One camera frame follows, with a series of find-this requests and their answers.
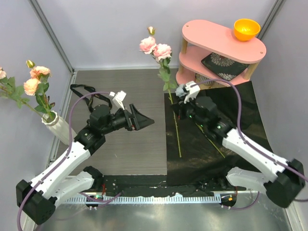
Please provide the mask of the blue hydrangea stem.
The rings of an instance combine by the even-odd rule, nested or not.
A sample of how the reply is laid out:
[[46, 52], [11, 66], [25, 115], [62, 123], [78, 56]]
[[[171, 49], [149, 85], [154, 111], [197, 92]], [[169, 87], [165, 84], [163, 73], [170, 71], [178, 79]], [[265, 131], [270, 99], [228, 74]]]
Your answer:
[[[178, 97], [183, 96], [185, 94], [184, 92], [184, 85], [181, 84], [175, 91], [176, 95]], [[174, 115], [174, 122], [175, 122], [175, 128], [176, 128], [176, 135], [177, 135], [177, 144], [178, 144], [178, 150], [179, 150], [179, 158], [182, 158], [182, 154], [181, 154], [181, 147], [180, 147], [180, 136], [179, 136], [179, 129], [178, 129], [178, 123], [176, 121], [176, 116], [175, 113], [173, 113]], [[200, 131], [205, 135], [204, 131], [203, 131], [203, 126], [202, 125], [198, 125], [196, 124], [196, 126], [200, 129]], [[225, 155], [222, 153], [222, 151], [207, 137], [205, 136], [208, 141], [210, 141], [210, 143], [214, 146], [214, 148], [222, 155], [223, 158], [226, 158]]]

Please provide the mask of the black wrapping paper sheet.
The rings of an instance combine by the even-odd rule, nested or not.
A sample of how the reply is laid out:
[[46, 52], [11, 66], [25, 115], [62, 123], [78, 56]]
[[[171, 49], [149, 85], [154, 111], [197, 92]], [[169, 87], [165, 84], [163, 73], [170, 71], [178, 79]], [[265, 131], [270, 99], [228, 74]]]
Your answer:
[[[236, 85], [236, 88], [242, 100], [242, 132], [265, 149], [271, 150], [252, 82]], [[169, 185], [188, 185], [222, 178], [233, 167], [257, 171], [238, 154], [208, 140], [191, 119], [178, 120], [173, 115], [170, 98], [174, 102], [177, 100], [174, 93], [164, 94]]]

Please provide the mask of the pink double rose stem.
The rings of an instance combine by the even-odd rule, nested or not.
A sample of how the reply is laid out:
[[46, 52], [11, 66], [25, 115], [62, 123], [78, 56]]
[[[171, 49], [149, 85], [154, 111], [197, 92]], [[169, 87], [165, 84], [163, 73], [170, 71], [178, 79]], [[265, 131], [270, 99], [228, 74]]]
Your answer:
[[172, 48], [167, 44], [156, 43], [155, 28], [147, 27], [149, 37], [140, 41], [139, 49], [144, 54], [150, 55], [159, 65], [158, 77], [164, 82], [163, 91], [168, 92], [169, 101], [173, 104], [171, 90], [177, 88], [177, 84], [171, 79], [170, 61], [172, 58]]

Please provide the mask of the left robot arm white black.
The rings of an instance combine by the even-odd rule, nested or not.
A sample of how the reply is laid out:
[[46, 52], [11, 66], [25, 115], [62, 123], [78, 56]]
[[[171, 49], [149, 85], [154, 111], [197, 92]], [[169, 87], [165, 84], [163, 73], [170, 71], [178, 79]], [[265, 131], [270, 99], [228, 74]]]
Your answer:
[[82, 162], [90, 158], [104, 143], [105, 135], [119, 129], [140, 130], [154, 124], [154, 120], [140, 113], [133, 104], [130, 110], [119, 108], [114, 114], [107, 105], [93, 109], [87, 125], [75, 136], [63, 153], [41, 174], [16, 185], [19, 213], [26, 213], [37, 225], [45, 223], [56, 208], [73, 195], [102, 188], [102, 174], [87, 167], [76, 177], [65, 178]]

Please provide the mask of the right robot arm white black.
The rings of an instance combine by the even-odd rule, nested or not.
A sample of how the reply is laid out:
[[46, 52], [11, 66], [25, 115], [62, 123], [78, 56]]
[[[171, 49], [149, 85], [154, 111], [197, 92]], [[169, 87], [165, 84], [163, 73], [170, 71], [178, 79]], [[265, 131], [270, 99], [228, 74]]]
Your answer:
[[191, 119], [212, 141], [235, 152], [258, 169], [257, 172], [234, 167], [217, 178], [218, 186], [245, 187], [265, 194], [275, 205], [287, 208], [304, 189], [303, 164], [297, 159], [288, 161], [263, 148], [228, 120], [218, 114], [217, 106], [207, 96], [172, 104], [179, 119]]

